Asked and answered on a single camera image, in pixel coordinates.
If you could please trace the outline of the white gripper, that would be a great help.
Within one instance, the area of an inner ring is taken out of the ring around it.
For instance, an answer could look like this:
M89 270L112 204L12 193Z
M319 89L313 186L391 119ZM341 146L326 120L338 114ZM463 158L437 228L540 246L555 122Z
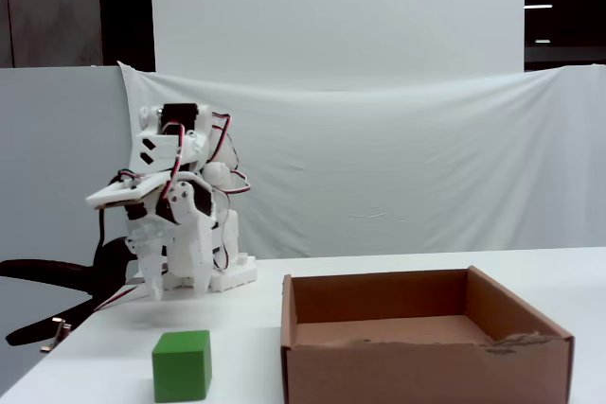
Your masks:
M196 291L207 291L213 271L212 230L217 224L211 187L194 176L178 176L169 186L167 176L146 177L143 188L125 202L126 245L136 256L139 270L153 300L162 298L163 256L166 235L170 247L170 272L190 278Z

